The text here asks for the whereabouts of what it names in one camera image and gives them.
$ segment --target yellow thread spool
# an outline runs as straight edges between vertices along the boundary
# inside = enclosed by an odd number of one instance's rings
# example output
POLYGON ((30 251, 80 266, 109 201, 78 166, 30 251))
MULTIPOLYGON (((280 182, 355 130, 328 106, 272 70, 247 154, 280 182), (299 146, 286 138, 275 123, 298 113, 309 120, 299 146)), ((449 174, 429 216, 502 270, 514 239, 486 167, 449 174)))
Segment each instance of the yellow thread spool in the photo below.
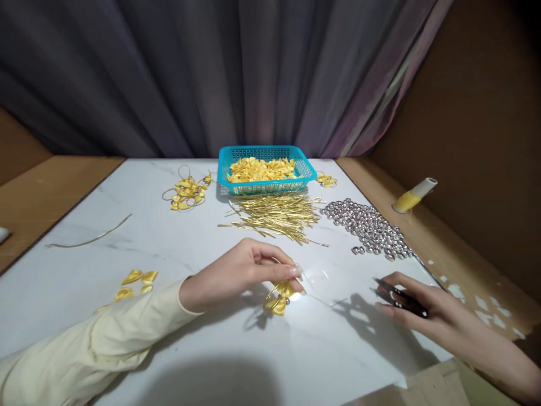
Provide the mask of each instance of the yellow thread spool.
POLYGON ((426 178, 412 190, 404 193, 400 198, 393 203, 393 209, 401 214, 412 209, 421 199, 430 192, 438 181, 432 178, 426 178))

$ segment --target plastic basket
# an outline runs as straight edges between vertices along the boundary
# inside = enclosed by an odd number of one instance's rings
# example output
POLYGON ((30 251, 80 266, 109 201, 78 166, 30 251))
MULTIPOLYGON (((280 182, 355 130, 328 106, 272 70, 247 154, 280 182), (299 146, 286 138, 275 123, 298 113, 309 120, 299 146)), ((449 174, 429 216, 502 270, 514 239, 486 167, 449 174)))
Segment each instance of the plastic basket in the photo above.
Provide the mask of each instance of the plastic basket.
POLYGON ((246 145, 242 147, 224 147, 220 150, 218 181, 222 186, 228 188, 229 193, 234 196, 298 191, 304 189, 308 182, 315 178, 316 171, 314 171, 303 152, 293 145, 246 145), (231 164, 241 158, 249 157, 265 161, 279 158, 294 159, 295 175, 302 175, 302 178, 267 180, 265 182, 229 182, 227 174, 231 174, 229 169, 231 164))

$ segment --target white table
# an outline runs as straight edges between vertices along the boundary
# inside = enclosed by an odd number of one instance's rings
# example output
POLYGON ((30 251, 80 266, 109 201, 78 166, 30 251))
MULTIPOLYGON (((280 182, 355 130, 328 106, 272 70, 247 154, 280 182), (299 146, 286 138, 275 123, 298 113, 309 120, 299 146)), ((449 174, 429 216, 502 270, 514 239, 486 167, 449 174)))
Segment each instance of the white table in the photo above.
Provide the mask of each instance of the white table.
MULTIPOLYGON (((334 189, 311 182, 312 196, 369 204, 334 161, 311 163, 339 180, 334 189)), ((399 270, 434 284, 414 258, 391 263, 382 255, 353 255, 358 239, 326 218, 308 238, 329 248, 217 227, 235 217, 224 216, 227 197, 216 184, 202 206, 190 213, 171 211, 161 196, 178 181, 181 164, 198 180, 217 168, 217 160, 127 160, 0 277, 0 356, 89 317, 112 301, 134 268, 159 271, 154 283, 159 289, 252 237, 279 245, 308 275, 325 270, 347 280, 342 288, 348 299, 325 306, 305 283, 308 295, 289 305, 285 317, 258 319, 271 284, 258 286, 155 345, 148 362, 119 379, 96 404, 340 405, 451 358, 373 307, 373 276, 399 270), (92 239, 129 213, 124 225, 92 244, 45 248, 92 239)))

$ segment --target cream sleeve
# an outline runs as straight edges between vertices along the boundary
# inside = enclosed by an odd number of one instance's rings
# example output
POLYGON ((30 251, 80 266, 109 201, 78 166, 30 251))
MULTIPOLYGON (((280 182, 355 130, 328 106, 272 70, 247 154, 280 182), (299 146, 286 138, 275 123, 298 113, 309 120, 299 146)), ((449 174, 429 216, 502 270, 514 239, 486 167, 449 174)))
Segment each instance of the cream sleeve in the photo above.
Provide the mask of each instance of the cream sleeve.
POLYGON ((180 303, 183 282, 115 303, 0 360, 0 405, 85 405, 136 368, 152 344, 200 315, 180 303))

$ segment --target scissors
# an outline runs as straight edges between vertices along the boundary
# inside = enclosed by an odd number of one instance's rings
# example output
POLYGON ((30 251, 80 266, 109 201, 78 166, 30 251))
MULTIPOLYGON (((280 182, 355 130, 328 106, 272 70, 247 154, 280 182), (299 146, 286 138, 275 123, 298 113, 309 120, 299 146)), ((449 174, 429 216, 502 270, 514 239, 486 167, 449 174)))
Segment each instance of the scissors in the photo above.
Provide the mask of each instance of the scissors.
POLYGON ((398 308, 402 308, 404 310, 408 310, 419 317, 422 317, 424 319, 428 318, 428 310, 422 304, 420 304, 417 301, 417 299, 395 288, 390 283, 382 281, 381 279, 378 279, 378 278, 373 278, 373 279, 378 283, 379 286, 383 288, 384 291, 381 291, 379 289, 373 289, 373 288, 370 288, 370 289, 376 295, 378 295, 381 299, 385 300, 390 305, 393 305, 398 308), (400 296, 403 299, 404 303, 400 303, 394 300, 393 295, 391 295, 391 292, 397 296, 400 296))

